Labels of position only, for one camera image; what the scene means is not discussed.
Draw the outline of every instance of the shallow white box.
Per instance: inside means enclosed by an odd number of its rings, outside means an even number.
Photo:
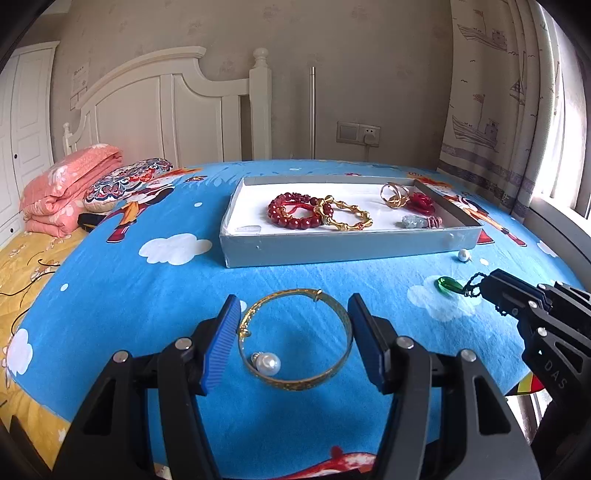
[[[443,219],[440,229],[405,229],[406,208],[391,209],[379,192],[387,182],[430,196],[435,215]],[[367,210],[374,224],[362,231],[339,232],[321,225],[308,230],[289,230],[271,223],[267,207],[285,192],[310,196],[332,195],[349,205]],[[300,209],[294,216],[308,216]],[[359,216],[335,208],[334,219],[350,225]],[[236,187],[222,219],[220,242],[227,267],[291,265],[304,263],[367,260],[407,255],[449,252],[474,248],[482,226],[424,183],[413,179],[356,176],[269,176],[245,177]]]

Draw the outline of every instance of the wardrobe door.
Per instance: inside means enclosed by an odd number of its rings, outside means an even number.
[[[0,227],[18,213],[19,198],[10,143],[10,110],[16,68],[17,60],[9,59],[0,73]]]
[[[52,48],[18,56],[12,93],[12,155],[19,193],[53,163],[49,137]]]

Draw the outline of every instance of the metal rivet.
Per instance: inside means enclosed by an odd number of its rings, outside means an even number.
[[[118,352],[115,352],[115,354],[113,355],[113,361],[118,364],[122,364],[128,358],[129,358],[129,353],[127,353],[125,350],[119,350]]]
[[[410,350],[412,347],[414,347],[414,342],[410,337],[398,337],[396,338],[396,345],[398,345],[400,348]]]
[[[174,346],[177,350],[188,350],[191,348],[193,341],[188,337],[179,338],[175,343]]]
[[[468,348],[464,348],[464,350],[460,352],[460,355],[466,362],[473,362],[476,360],[476,354]]]

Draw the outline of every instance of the wall socket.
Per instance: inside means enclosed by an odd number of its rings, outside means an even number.
[[[379,147],[380,127],[375,125],[336,122],[336,141],[355,145]]]

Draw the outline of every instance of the pearl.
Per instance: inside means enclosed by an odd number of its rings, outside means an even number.
[[[472,260],[472,254],[466,250],[465,248],[462,248],[458,253],[457,253],[457,259],[460,262],[468,262],[470,260]]]
[[[251,362],[257,371],[268,377],[274,377],[281,369],[281,360],[276,354],[270,352],[253,353]]]

